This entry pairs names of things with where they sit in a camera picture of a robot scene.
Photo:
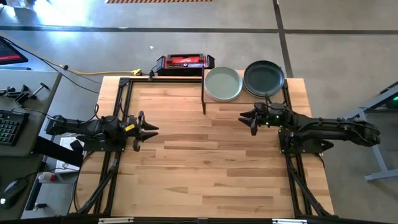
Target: dark gray frying pan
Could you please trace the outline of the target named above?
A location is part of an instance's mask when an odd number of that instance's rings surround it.
[[[277,94],[284,82],[285,75],[282,69],[269,61],[254,62],[244,71],[243,85],[248,92],[257,97]]]

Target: gray floor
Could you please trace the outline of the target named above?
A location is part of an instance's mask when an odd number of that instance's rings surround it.
[[[208,3],[103,4],[103,1],[53,0],[35,12],[5,8],[0,25],[92,27],[277,28],[271,0],[214,0]],[[286,29],[396,30],[395,0],[279,0]],[[148,71],[161,55],[203,52],[219,66],[245,69],[256,60],[284,68],[278,34],[119,33],[5,31],[38,53],[86,71]],[[337,117],[362,105],[398,80],[396,35],[286,35],[294,77],[304,78],[314,116]],[[20,64],[51,70],[35,58]],[[92,90],[100,86],[66,73]],[[90,77],[101,81],[101,77]],[[93,114],[97,95],[63,79],[49,111],[85,119]],[[398,153],[384,151],[389,168]],[[364,174],[378,172],[370,148],[337,142],[325,153],[326,175],[335,213],[345,218],[397,223],[398,177],[367,183]],[[48,185],[39,201],[48,210],[24,217],[66,214],[70,185]]]

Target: computer mouse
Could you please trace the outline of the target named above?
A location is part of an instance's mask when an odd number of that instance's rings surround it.
[[[23,177],[13,180],[1,194],[0,207],[8,209],[14,206],[27,184],[26,179]]]

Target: gray desk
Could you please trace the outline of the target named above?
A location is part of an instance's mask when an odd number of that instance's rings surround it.
[[[58,72],[0,70],[0,88],[12,86],[19,91],[22,88],[22,84],[25,84],[30,88],[30,91],[35,91],[40,86],[40,82],[46,84],[50,90],[43,89],[37,94],[37,100],[27,100],[24,103],[25,107],[44,113],[47,113],[50,108],[60,79],[61,75]],[[0,109],[11,110],[16,106],[13,99],[0,96]],[[0,146],[0,193],[15,178],[24,177],[27,174],[39,171],[43,159],[43,155],[30,154],[30,152],[39,135],[45,116],[34,111],[17,110],[29,113],[29,120],[19,136],[16,146]],[[29,185],[12,208],[8,210],[0,209],[0,220],[21,218],[35,178],[36,175],[29,177]]]
[[[19,91],[22,85],[25,84],[30,88],[30,91],[35,91],[40,87],[40,82],[46,84],[50,89],[42,89],[36,95],[37,99],[27,100],[24,103],[24,107],[47,113],[61,77],[61,74],[58,72],[0,70],[0,88],[11,86],[14,87],[16,91]],[[17,105],[14,99],[0,96],[0,109],[11,110],[15,107],[17,107]],[[44,114],[35,111],[23,109],[16,109],[16,111],[29,113],[28,122],[23,132],[21,132],[15,146],[0,145],[0,156],[28,156],[45,120]]]

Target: keyboard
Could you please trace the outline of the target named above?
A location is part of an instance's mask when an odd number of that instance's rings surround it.
[[[15,146],[29,113],[0,110],[0,145]]]

